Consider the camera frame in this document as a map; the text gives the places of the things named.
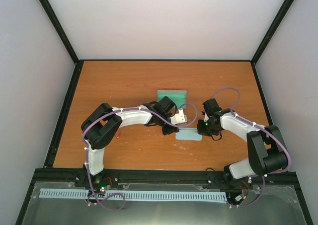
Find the light blue cleaning cloth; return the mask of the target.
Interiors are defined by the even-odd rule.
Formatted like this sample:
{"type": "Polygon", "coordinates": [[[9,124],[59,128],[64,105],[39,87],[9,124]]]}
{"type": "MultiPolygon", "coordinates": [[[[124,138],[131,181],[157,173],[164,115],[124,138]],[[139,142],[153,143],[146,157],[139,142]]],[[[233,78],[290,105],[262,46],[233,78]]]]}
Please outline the light blue cleaning cloth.
{"type": "Polygon", "coordinates": [[[183,141],[201,141],[202,135],[198,134],[196,128],[180,128],[179,132],[175,133],[175,138],[183,141]]]}

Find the grey glasses case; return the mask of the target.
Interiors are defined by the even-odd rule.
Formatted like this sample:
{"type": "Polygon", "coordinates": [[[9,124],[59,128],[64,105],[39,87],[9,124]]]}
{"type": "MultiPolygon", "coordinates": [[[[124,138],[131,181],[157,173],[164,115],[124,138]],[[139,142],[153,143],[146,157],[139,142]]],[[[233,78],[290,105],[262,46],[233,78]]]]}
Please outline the grey glasses case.
{"type": "Polygon", "coordinates": [[[161,89],[157,91],[158,101],[163,99],[165,96],[169,97],[178,108],[183,107],[186,103],[187,91],[186,90],[169,90],[169,89],[161,89]]]}

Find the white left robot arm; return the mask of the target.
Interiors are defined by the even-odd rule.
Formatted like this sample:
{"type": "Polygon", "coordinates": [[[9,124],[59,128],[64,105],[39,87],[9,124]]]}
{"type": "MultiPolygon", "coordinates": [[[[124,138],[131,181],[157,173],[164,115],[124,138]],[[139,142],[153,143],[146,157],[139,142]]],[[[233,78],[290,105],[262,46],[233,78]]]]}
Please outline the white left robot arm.
{"type": "Polygon", "coordinates": [[[179,131],[178,125],[186,122],[182,108],[167,96],[161,101],[144,103],[137,107],[117,108],[102,103],[82,123],[82,140],[85,143],[85,167],[88,170],[86,181],[91,186],[103,182],[103,158],[107,145],[120,128],[132,125],[160,126],[163,135],[179,131]]]}

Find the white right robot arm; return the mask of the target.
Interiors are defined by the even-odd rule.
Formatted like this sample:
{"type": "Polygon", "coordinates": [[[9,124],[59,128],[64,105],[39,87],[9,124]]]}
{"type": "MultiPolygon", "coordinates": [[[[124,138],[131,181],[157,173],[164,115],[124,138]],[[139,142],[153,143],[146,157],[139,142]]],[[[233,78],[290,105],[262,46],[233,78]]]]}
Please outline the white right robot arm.
{"type": "Polygon", "coordinates": [[[247,143],[248,158],[224,167],[223,182],[226,186],[246,177],[288,170],[291,159],[277,126],[251,122],[232,109],[222,109],[214,98],[203,103],[202,114],[204,119],[197,123],[198,134],[219,141],[223,137],[222,131],[229,131],[247,143]]]}

